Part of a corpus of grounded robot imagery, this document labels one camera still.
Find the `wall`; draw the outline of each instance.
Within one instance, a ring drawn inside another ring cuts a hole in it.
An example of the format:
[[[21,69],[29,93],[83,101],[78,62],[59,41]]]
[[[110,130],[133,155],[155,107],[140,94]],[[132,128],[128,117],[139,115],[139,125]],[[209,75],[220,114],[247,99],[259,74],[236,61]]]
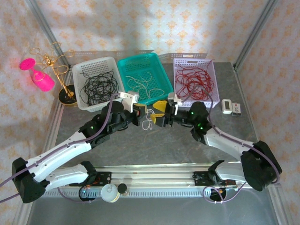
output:
[[[208,53],[235,62],[267,0],[38,0],[62,49]]]
[[[298,0],[279,0],[239,71],[259,138],[283,169],[281,184],[294,221],[300,220],[299,12]]]
[[[11,176],[12,162],[40,154],[49,126],[54,92],[42,92],[20,62],[30,57],[29,49],[49,49],[49,42],[24,1],[0,5],[0,181]],[[0,199],[17,193],[12,181],[0,187]],[[0,204],[0,224],[14,219],[20,198]]]

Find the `metal table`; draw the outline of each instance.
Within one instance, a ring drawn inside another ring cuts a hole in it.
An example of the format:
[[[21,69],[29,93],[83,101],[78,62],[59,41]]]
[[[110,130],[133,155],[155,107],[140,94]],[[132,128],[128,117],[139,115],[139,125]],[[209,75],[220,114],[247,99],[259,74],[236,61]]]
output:
[[[240,103],[242,116],[221,112],[218,104],[212,110],[212,119],[221,130],[248,141],[256,141],[251,121],[230,63],[214,63],[220,99]],[[164,64],[173,83],[173,65]],[[57,133],[46,146],[59,144],[69,138],[97,112],[82,111],[77,107],[61,107],[52,126]],[[235,161],[226,153],[195,142],[190,128],[173,127],[144,131],[130,125],[126,131],[111,135],[111,139],[82,154],[64,166],[90,161],[95,167],[107,165],[155,165],[177,163],[211,163],[217,160]],[[122,199],[114,204],[99,201],[91,205],[68,202],[60,197],[42,197],[31,208],[28,224],[278,224],[268,190],[262,193],[244,192],[232,202],[214,205],[197,199]]]

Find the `pink cup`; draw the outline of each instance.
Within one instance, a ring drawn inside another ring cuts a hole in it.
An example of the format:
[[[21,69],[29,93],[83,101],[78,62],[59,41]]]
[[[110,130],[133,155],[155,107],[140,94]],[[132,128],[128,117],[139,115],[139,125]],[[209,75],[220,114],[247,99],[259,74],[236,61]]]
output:
[[[36,64],[35,60],[32,58],[25,59],[20,64],[21,70],[32,70],[33,72],[33,82],[42,91],[50,91],[54,86],[54,80],[48,75],[40,71],[33,69]]]

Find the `teal basket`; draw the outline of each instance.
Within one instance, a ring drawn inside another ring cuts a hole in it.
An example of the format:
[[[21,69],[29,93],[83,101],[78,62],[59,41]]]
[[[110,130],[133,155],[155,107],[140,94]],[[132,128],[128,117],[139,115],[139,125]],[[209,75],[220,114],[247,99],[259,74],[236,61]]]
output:
[[[167,99],[174,92],[158,55],[136,55],[118,62],[118,69],[125,91],[138,92],[139,103],[150,105]]]

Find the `red cable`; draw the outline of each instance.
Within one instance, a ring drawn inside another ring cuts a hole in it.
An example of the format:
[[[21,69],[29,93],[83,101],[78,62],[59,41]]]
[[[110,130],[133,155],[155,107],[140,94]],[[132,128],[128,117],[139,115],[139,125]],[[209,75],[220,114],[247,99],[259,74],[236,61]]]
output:
[[[179,98],[184,98],[190,95],[190,92],[197,85],[200,85],[206,89],[206,91],[212,95],[214,82],[211,80],[210,75],[206,70],[200,67],[182,67],[182,70],[178,69],[175,75],[176,85],[180,84],[182,87],[176,91]],[[202,89],[196,89],[191,95],[193,100],[208,100],[207,94]]]

